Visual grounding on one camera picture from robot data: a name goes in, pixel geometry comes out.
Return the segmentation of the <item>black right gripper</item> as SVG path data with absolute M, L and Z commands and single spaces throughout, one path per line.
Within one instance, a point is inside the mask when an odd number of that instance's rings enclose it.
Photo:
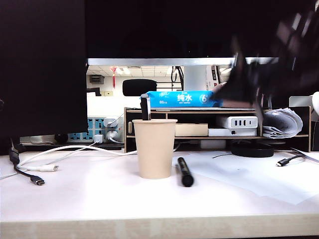
M 232 37 L 234 54 L 228 81 L 214 95 L 214 100 L 231 100 L 253 104 L 258 125 L 263 125 L 263 102 L 265 95 L 289 93 L 302 87 L 303 66 L 295 57 L 278 57 L 265 64 L 258 60 L 247 63 L 236 36 Z

